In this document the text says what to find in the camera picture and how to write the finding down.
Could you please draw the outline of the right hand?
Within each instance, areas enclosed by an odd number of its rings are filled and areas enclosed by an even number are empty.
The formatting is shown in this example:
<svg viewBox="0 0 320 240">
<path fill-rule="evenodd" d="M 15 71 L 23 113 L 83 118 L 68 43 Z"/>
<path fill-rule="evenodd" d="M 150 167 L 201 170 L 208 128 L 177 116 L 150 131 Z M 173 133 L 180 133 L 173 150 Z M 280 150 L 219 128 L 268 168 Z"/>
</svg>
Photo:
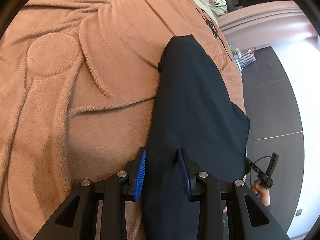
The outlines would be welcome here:
<svg viewBox="0 0 320 240">
<path fill-rule="evenodd" d="M 252 186 L 252 191 L 256 196 L 259 195 L 258 198 L 266 207 L 271 205 L 269 189 L 261 186 L 258 180 L 254 181 L 254 184 Z"/>
</svg>

